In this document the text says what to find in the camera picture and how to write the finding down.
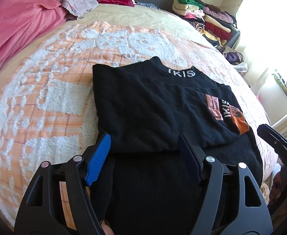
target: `bedspread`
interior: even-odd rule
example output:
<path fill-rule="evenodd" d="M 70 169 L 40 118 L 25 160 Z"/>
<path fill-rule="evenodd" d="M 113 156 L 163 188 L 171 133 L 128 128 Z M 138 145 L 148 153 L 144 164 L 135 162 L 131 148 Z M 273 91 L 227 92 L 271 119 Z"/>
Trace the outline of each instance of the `bedspread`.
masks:
<path fill-rule="evenodd" d="M 66 22 L 57 0 L 0 0 L 0 69 L 33 40 Z"/>
<path fill-rule="evenodd" d="M 192 27 L 193 41 L 143 26 L 82 22 L 68 24 L 42 39 L 1 91 L 0 210 L 11 225 L 42 161 L 66 162 L 95 143 L 98 118 L 92 89 L 94 64 L 119 67 L 158 56 L 174 70 L 195 66 L 211 79 L 231 86 L 255 134 L 259 124 L 267 123 L 263 107 L 248 85 Z M 259 137 L 257 144 L 267 178 L 276 161 L 275 153 Z M 67 222 L 73 227 L 66 199 L 63 201 Z"/>

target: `pink cloth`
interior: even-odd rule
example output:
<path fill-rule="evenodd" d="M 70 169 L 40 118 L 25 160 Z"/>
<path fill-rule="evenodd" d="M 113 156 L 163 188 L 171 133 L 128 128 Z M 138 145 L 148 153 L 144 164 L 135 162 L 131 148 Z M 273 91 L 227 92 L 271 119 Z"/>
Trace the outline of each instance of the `pink cloth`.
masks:
<path fill-rule="evenodd" d="M 234 20 L 227 13 L 225 13 L 223 11 L 217 13 L 217 12 L 214 12 L 214 11 L 210 11 L 210 9 L 208 7 L 204 7 L 202 10 L 203 10 L 203 12 L 205 14 L 209 14 L 209 15 L 215 17 L 215 18 L 218 18 L 220 20 L 225 21 L 226 23 L 230 23 L 230 24 L 234 23 Z"/>
<path fill-rule="evenodd" d="M 0 69 L 33 40 L 66 22 L 58 0 L 0 0 Z"/>
<path fill-rule="evenodd" d="M 187 16 L 188 14 L 194 15 L 196 17 L 204 17 L 203 10 L 197 10 L 197 11 L 187 11 L 188 13 L 185 15 Z"/>
<path fill-rule="evenodd" d="M 185 18 L 201 18 L 201 19 L 204 21 L 204 19 L 203 19 L 202 16 L 200 16 L 200 15 L 198 15 L 198 14 L 193 14 L 193 13 L 191 13 L 191 12 L 188 12 L 188 13 L 185 15 Z"/>
<path fill-rule="evenodd" d="M 135 7 L 135 4 L 132 0 L 97 0 L 98 3 L 105 3 L 105 4 L 117 4 L 117 5 L 126 5 L 130 7 Z"/>

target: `hand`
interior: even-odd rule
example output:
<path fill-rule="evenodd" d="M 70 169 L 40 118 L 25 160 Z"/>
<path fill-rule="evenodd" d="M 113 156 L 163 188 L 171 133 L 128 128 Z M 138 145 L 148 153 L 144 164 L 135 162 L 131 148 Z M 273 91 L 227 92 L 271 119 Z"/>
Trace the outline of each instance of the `hand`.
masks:
<path fill-rule="evenodd" d="M 101 227 L 105 235 L 114 235 L 114 232 L 112 231 L 112 229 L 108 225 L 106 225 L 104 221 L 101 222 Z"/>

